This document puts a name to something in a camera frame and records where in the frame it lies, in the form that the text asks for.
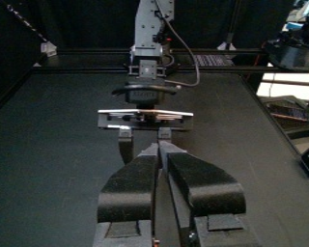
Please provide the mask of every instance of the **black table surface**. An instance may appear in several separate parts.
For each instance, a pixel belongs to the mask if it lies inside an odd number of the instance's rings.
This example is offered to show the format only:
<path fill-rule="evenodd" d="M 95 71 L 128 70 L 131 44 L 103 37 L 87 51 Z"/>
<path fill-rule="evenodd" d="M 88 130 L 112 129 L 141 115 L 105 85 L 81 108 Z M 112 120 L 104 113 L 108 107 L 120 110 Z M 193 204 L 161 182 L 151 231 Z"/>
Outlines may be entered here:
<path fill-rule="evenodd" d="M 192 83 L 193 74 L 175 79 Z M 33 74 L 0 111 L 0 247 L 92 246 L 97 194 L 123 167 L 117 130 L 97 109 L 133 108 L 111 92 L 123 74 Z M 173 143 L 243 184 L 263 246 L 309 246 L 309 180 L 298 153 L 244 81 L 203 74 L 159 107 L 195 113 Z M 135 153 L 156 132 L 135 133 Z"/>

